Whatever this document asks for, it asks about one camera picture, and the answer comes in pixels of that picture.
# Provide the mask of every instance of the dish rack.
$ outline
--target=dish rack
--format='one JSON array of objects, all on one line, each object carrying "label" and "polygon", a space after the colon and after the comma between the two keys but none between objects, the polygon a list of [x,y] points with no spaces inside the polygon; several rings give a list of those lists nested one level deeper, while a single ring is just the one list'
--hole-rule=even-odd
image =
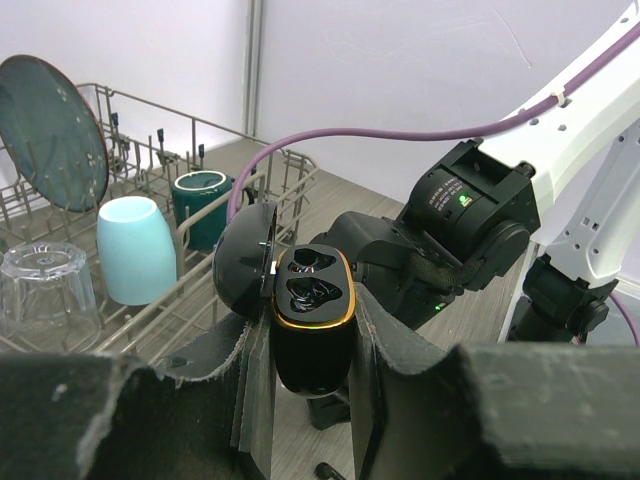
[{"label": "dish rack", "polygon": [[[230,192],[176,228],[170,185],[189,171],[217,169],[215,164],[207,165],[202,151],[196,151],[198,134],[205,129],[226,132],[238,141],[249,142],[250,150],[257,151],[266,142],[107,86],[89,83],[78,85],[78,89],[85,96],[89,92],[88,102],[107,142],[109,187],[105,197],[100,203],[96,202],[92,210],[73,213],[44,199],[16,169],[15,181],[0,189],[0,239],[6,244],[5,248],[42,240],[66,241],[85,250],[101,326],[100,338],[90,351],[131,353],[155,364],[206,331],[228,311],[215,294],[211,275],[213,253],[191,251],[187,244],[189,227],[225,203]],[[152,137],[145,142],[120,132],[113,112],[114,99],[144,105],[163,118],[170,115],[190,121],[191,151],[184,155],[167,152],[162,146],[154,146]],[[314,184],[318,167],[308,156],[291,150],[275,152],[262,164],[245,186],[252,188],[255,201],[278,204],[276,242],[292,245],[300,220],[309,212],[307,192]],[[95,231],[100,204],[125,195],[145,195],[158,204],[172,229],[176,248],[177,283],[144,307],[120,305],[109,298],[98,258]],[[38,345],[15,334],[0,336],[0,352],[40,350]]]}]

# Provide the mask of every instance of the cable clip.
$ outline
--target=cable clip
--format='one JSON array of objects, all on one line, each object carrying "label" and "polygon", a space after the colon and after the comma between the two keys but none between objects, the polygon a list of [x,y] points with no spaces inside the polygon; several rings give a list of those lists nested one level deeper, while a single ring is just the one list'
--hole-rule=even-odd
[{"label": "cable clip", "polygon": [[558,106],[564,106],[564,102],[566,101],[564,96],[564,86],[560,86],[554,90],[551,90],[551,96],[556,97],[558,99]]}]

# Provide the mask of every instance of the clear drinking glass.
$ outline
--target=clear drinking glass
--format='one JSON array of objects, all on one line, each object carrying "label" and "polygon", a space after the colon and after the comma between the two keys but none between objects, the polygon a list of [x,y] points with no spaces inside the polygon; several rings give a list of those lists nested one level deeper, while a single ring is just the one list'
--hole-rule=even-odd
[{"label": "clear drinking glass", "polygon": [[68,243],[10,249],[0,267],[0,333],[25,350],[81,352],[100,334],[87,255]]}]

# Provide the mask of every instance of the gray floor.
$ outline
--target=gray floor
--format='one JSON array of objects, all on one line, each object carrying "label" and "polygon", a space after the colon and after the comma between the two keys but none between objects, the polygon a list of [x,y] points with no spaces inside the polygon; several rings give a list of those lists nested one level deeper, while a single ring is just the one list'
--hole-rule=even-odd
[{"label": "gray floor", "polygon": [[[234,175],[255,150],[255,146],[247,142],[230,144],[210,152],[207,165]],[[342,212],[351,210],[394,217],[402,207],[398,202],[326,172],[318,173],[309,200],[312,211],[301,222],[299,243],[326,231]],[[505,278],[494,280],[485,291],[465,294],[422,327],[420,335],[444,349],[461,341],[497,341],[520,268],[521,262],[518,262]],[[318,432],[309,423],[305,401],[280,385],[273,446],[274,479],[311,480],[315,478],[314,466],[321,461],[330,463],[347,478],[354,478],[350,426],[339,425]]]}]

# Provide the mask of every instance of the plate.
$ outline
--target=plate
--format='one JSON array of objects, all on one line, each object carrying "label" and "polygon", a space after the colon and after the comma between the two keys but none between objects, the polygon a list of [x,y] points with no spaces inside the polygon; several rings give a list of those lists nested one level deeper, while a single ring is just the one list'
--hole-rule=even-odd
[{"label": "plate", "polygon": [[49,63],[16,55],[0,65],[0,138],[54,205],[85,212],[93,197],[100,204],[109,179],[102,132],[80,92]]}]

